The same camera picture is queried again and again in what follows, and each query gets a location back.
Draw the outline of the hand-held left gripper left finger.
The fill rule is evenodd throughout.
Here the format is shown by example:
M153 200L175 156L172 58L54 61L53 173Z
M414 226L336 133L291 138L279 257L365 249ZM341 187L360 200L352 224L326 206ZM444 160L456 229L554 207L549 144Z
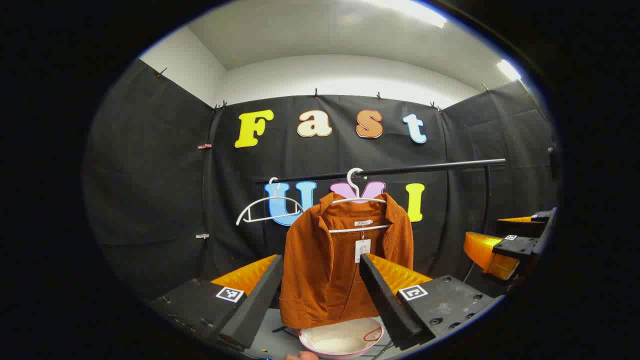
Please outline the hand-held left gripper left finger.
M149 305L178 330L208 346L252 346L283 276L274 254L214 280L193 278Z

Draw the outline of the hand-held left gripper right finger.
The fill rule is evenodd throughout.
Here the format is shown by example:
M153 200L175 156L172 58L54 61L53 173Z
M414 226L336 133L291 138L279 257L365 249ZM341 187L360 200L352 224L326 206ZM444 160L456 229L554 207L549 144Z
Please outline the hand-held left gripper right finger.
M391 341L402 351L451 337L505 299L451 275L427 279L370 253L359 257L359 275Z

